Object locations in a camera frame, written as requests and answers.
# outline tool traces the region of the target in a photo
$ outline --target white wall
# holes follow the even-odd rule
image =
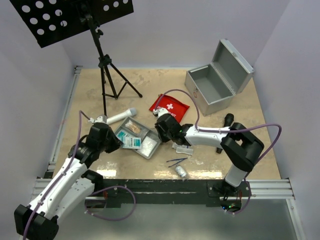
[[[254,64],[289,0],[133,0],[134,13],[101,26],[105,54],[120,67],[191,67],[228,38]],[[63,41],[72,62],[98,67],[87,31]]]
[[[0,238],[17,239],[14,210],[48,166],[73,65],[61,43],[41,49],[9,1],[0,33]]]
[[[309,240],[320,236],[319,9],[318,0],[291,0],[254,65],[265,120],[283,126],[274,152]]]

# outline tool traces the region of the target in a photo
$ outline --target open box lid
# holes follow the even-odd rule
[[[252,66],[227,39],[219,41],[212,64],[235,94],[243,91],[254,72]]]

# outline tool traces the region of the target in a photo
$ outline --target tripod leg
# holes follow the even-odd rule
[[[102,100],[103,100],[103,113],[107,116],[107,104],[106,104],[106,90],[105,90],[105,72],[104,68],[100,67],[101,70],[101,84],[102,84]]]
[[[118,95],[117,95],[117,92],[116,92],[116,89],[115,89],[115,85],[114,85],[114,83],[112,81],[108,66],[104,66],[104,70],[105,70],[105,74],[106,74],[106,76],[107,76],[107,78],[109,80],[109,84],[110,84],[113,96],[114,96],[115,99],[118,99]]]
[[[129,82],[128,79],[126,79],[126,77],[118,70],[118,68],[116,68],[116,66],[113,65],[113,63],[110,63],[110,65],[111,65],[111,67],[113,67],[113,69],[125,80],[125,82],[126,82],[127,84],[129,84],[129,86],[136,92],[136,94],[138,94],[138,96],[139,96],[140,98],[142,98],[142,94],[141,94],[140,92],[138,92],[138,90],[131,84],[131,82]]]

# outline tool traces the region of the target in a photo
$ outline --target red pouch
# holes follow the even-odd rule
[[[156,104],[161,96],[162,94],[157,98],[154,104],[152,104],[152,106],[149,108],[149,111],[152,112],[155,109]],[[165,95],[159,102],[158,108],[167,109],[169,113],[175,117],[177,122],[180,123],[190,106],[178,101],[172,96]]]

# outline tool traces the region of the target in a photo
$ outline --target black perforated panel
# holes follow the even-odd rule
[[[10,0],[41,48],[87,31],[68,0]],[[132,0],[88,0],[101,25],[134,12]]]

